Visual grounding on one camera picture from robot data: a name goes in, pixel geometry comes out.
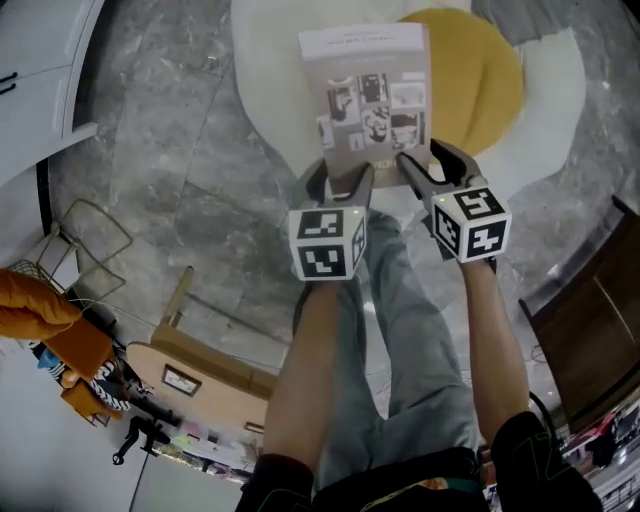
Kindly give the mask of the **wooden coffee table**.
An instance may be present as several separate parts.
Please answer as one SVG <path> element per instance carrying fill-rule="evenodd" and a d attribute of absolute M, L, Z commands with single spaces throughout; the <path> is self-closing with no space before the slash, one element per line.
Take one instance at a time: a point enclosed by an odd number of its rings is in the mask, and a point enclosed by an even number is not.
<path fill-rule="evenodd" d="M 194 269 L 188 266 L 151 339 L 127 345 L 127 363 L 143 384 L 182 416 L 210 426 L 250 432 L 244 429 L 246 422 L 264 426 L 276 377 L 211 348 L 178 328 L 180 307 L 193 276 Z M 194 397 L 161 382 L 166 364 L 202 383 Z"/>

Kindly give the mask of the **black and white striped blanket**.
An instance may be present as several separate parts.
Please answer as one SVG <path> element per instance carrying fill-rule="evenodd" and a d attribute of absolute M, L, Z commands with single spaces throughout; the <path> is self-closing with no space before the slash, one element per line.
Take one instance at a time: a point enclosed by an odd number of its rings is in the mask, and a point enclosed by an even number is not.
<path fill-rule="evenodd" d="M 104 362 L 89 380 L 71 368 L 65 368 L 58 379 L 62 387 L 61 398 L 84 416 L 128 411 L 131 404 L 118 372 L 118 364 L 114 359 Z"/>

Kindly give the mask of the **person's grey trousers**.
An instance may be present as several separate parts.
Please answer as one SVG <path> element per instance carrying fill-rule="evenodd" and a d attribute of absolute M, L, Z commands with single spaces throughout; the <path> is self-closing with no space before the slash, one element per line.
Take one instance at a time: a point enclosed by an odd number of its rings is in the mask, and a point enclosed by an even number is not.
<path fill-rule="evenodd" d="M 388 416 L 378 413 L 365 378 L 363 300 L 351 280 L 338 294 L 332 417 L 315 489 L 468 481 L 479 432 L 449 330 L 410 265 L 399 223 L 373 212 L 367 238 L 371 295 L 391 362 Z"/>

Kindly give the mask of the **dark wooden cabinet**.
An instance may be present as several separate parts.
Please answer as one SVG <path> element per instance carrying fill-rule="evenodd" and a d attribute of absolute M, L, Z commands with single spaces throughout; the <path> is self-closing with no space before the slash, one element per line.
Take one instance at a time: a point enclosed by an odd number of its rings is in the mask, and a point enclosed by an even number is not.
<path fill-rule="evenodd" d="M 519 302 L 574 434 L 640 390 L 640 214 L 611 201 L 576 254 Z"/>

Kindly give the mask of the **person's right forearm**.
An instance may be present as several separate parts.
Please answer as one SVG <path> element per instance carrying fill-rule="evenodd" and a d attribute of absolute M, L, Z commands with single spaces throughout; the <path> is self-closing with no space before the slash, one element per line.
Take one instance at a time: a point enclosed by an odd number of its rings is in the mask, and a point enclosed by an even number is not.
<path fill-rule="evenodd" d="M 529 410 L 525 360 L 498 280 L 484 261 L 462 263 L 470 336 L 473 401 L 481 435 L 492 445 L 501 427 Z"/>

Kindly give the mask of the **person's black printed shirt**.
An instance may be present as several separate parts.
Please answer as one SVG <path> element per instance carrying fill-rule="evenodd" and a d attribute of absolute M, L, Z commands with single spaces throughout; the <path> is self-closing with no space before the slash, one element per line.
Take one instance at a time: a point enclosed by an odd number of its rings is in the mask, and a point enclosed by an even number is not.
<path fill-rule="evenodd" d="M 591 485 L 562 457 L 532 412 L 498 431 L 491 447 L 503 512 L 603 512 Z M 259 458 L 235 512 L 489 512 L 479 463 L 451 448 L 352 475 L 313 492 L 304 464 Z"/>

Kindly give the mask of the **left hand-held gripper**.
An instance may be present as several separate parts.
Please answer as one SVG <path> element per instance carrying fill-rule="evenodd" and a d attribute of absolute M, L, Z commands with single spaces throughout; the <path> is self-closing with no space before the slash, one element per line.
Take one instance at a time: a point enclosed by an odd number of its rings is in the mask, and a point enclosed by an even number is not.
<path fill-rule="evenodd" d="M 328 171 L 324 158 L 313 162 L 298 178 L 293 205 L 322 204 Z M 369 207 L 375 168 L 364 163 L 351 192 L 334 195 L 330 206 L 291 210 L 288 241 L 295 274 L 300 281 L 348 281 L 356 273 L 367 243 Z"/>

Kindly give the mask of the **black picture frame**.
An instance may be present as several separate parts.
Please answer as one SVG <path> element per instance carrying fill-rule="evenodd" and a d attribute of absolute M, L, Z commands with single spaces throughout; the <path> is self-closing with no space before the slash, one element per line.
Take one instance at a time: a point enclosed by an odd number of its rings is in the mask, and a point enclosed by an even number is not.
<path fill-rule="evenodd" d="M 196 380 L 169 364 L 166 364 L 163 369 L 161 382 L 188 397 L 194 397 L 202 385 L 199 380 Z"/>

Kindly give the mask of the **pink cloth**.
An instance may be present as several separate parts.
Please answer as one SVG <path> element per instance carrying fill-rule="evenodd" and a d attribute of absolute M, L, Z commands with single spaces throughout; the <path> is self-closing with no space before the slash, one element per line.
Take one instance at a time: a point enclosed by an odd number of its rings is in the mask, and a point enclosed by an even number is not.
<path fill-rule="evenodd" d="M 604 419 L 594 427 L 586 431 L 587 438 L 600 437 L 606 434 L 610 428 L 615 428 L 622 417 L 620 411 L 612 411 L 607 414 Z"/>

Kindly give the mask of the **round white egg-shaped pouf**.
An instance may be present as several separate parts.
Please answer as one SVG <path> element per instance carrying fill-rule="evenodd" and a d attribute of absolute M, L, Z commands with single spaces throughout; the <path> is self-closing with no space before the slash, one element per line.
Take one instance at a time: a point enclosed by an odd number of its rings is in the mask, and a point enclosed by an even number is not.
<path fill-rule="evenodd" d="M 420 23 L 429 35 L 431 138 L 475 157 L 508 199 L 557 172 L 586 101 L 583 59 L 559 0 L 232 0 L 242 104 L 295 176 L 323 158 L 298 36 Z M 423 212 L 404 184 L 375 187 L 374 209 Z"/>

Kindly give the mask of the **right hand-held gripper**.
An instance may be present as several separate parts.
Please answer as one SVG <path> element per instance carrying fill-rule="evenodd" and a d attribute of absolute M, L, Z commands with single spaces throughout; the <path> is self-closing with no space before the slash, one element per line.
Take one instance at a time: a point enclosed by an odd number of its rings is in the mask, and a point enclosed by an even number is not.
<path fill-rule="evenodd" d="M 396 162 L 424 209 L 431 210 L 432 235 L 459 263 L 504 253 L 512 214 L 485 186 L 488 181 L 476 160 L 438 139 L 431 140 L 430 151 L 442 168 L 444 181 L 433 178 L 405 152 L 396 156 Z M 446 191 L 446 183 L 466 189 L 441 194 Z"/>

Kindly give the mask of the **person's left forearm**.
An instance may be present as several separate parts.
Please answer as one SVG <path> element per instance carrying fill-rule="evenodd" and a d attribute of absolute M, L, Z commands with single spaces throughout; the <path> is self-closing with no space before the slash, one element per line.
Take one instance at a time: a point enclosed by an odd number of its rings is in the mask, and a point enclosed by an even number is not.
<path fill-rule="evenodd" d="M 329 427 L 341 282 L 315 285 L 269 400 L 263 452 L 318 466 Z"/>

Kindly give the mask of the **white vanity cabinet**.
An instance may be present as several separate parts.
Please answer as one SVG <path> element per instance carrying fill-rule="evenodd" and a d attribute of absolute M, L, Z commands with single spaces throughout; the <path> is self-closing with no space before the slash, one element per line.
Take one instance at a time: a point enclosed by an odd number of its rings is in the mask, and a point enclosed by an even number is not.
<path fill-rule="evenodd" d="M 86 53 L 105 0 L 0 0 L 0 187 L 94 136 L 74 126 Z"/>

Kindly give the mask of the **beige book with photo cover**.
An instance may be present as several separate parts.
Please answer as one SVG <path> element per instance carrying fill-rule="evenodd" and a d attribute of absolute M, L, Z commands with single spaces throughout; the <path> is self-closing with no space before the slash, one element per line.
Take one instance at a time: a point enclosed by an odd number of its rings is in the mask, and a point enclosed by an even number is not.
<path fill-rule="evenodd" d="M 354 189 L 370 164 L 377 188 L 405 180 L 396 156 L 430 158 L 429 35 L 420 23 L 351 25 L 298 36 L 331 189 Z"/>

